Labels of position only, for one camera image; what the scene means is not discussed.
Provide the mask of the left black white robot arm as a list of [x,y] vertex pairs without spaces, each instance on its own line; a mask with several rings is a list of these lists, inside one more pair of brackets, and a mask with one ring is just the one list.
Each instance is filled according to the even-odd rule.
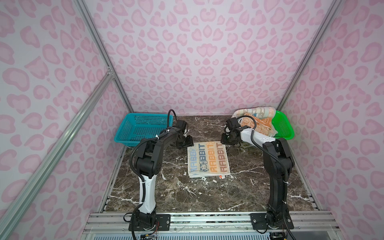
[[163,165],[165,148],[183,149],[194,145],[192,136],[187,135],[187,128],[186,121],[177,120],[155,137],[142,139],[130,156],[131,170],[140,181],[139,205],[132,213],[132,220],[144,228],[151,228],[156,222],[156,179]]

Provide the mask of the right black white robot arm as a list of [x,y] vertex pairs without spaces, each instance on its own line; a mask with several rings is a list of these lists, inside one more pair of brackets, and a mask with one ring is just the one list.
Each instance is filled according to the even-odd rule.
[[289,217],[288,180],[295,165],[291,150],[284,138],[264,136],[248,126],[225,127],[222,144],[235,146],[241,142],[249,143],[263,152],[264,168],[270,178],[266,222],[270,228],[276,229]]

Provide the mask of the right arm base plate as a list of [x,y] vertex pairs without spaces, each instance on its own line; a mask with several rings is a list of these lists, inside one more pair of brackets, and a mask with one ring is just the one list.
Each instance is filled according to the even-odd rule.
[[272,212],[251,213],[250,219],[253,230],[269,231],[282,230],[283,228],[293,230],[295,228],[290,214],[287,213],[276,216]]

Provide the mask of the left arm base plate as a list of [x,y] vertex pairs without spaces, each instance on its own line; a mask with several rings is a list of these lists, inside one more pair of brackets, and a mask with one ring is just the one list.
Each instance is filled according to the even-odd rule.
[[130,220],[130,231],[168,231],[170,229],[171,215],[163,214],[135,214]]

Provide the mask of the orange bear pattern towel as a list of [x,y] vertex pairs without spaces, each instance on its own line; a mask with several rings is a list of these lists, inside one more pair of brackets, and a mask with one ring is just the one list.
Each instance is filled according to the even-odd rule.
[[246,114],[246,116],[249,117],[241,118],[240,125],[242,127],[256,128],[256,132],[269,137],[274,137],[278,133],[272,124],[272,118],[258,119],[251,114]]

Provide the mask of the cream rabbit lettered towel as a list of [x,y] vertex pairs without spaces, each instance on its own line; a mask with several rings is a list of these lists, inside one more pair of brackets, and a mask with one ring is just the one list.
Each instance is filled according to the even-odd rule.
[[226,146],[221,142],[200,142],[188,147],[190,178],[228,176],[231,174]]

